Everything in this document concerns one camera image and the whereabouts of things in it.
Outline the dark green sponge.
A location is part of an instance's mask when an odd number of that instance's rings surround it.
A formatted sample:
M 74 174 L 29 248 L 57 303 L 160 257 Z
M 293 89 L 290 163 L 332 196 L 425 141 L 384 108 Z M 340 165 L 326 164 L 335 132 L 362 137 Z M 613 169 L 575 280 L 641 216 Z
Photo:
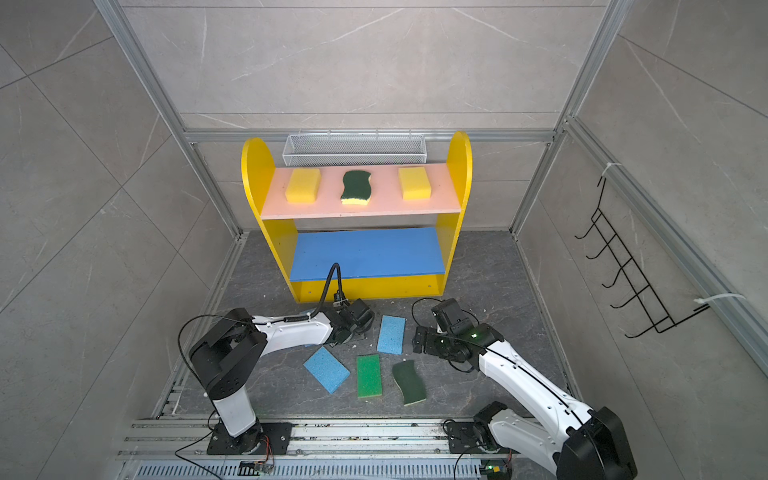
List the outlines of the dark green sponge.
M 350 170 L 343 175 L 343 191 L 340 201 L 343 205 L 366 206 L 372 196 L 371 173 L 364 170 Z
M 402 394 L 404 406 L 420 403 L 427 399 L 426 386 L 417 373 L 413 360 L 396 363 L 392 367 L 392 375 Z

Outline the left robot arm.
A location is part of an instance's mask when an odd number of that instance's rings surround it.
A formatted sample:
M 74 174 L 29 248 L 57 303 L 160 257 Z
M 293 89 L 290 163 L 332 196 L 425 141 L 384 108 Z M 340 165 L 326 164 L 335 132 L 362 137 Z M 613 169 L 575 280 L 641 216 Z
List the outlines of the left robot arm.
M 261 357 L 294 347 L 338 345 L 370 329 L 375 315 L 362 300 L 320 305 L 287 317 L 233 309 L 190 347 L 187 361 L 232 438 L 256 427 L 246 383 Z

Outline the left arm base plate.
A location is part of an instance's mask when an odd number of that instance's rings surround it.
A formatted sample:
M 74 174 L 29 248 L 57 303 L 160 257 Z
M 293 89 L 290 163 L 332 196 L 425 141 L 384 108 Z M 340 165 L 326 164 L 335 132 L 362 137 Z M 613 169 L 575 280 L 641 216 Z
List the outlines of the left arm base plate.
M 266 455 L 270 447 L 273 455 L 285 455 L 288 450 L 293 424 L 288 422 L 259 423 L 238 437 L 229 434 L 222 422 L 212 432 L 206 449 L 207 455 Z

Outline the yellow sponge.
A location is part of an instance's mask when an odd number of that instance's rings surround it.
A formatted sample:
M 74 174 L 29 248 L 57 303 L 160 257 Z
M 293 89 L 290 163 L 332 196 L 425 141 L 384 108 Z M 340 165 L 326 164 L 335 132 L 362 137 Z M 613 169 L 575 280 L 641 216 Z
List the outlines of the yellow sponge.
M 317 200 L 322 174 L 319 169 L 298 168 L 291 172 L 285 189 L 289 204 L 310 205 Z
M 400 168 L 398 178 L 404 201 L 422 201 L 431 198 L 432 187 L 425 167 Z

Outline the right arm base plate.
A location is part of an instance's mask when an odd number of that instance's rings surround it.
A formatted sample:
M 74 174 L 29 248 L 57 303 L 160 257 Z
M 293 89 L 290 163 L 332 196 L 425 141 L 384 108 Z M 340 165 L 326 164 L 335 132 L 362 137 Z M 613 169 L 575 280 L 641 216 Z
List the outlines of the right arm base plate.
M 494 454 L 499 448 L 483 440 L 475 433 L 472 422 L 458 422 L 454 419 L 446 419 L 441 428 L 448 440 L 449 451 L 452 454 Z

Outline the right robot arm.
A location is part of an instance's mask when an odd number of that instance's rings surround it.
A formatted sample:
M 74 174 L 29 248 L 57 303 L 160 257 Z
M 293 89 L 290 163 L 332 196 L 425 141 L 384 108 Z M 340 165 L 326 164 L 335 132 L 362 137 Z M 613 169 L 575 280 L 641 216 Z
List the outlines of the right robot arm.
M 493 402 L 474 418 L 474 434 L 488 450 L 514 450 L 559 479 L 634 479 L 637 465 L 621 419 L 593 409 L 527 362 L 503 335 L 453 299 L 432 310 L 436 324 L 416 327 L 417 353 L 469 364 L 511 394 L 523 418 Z

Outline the bright green sponge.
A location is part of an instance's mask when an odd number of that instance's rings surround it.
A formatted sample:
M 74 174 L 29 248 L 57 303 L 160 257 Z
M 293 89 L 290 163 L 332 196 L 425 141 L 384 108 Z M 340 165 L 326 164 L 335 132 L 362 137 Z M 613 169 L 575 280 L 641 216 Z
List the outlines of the bright green sponge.
M 382 394 L 380 356 L 359 356 L 357 358 L 357 397 L 367 399 L 379 397 Z

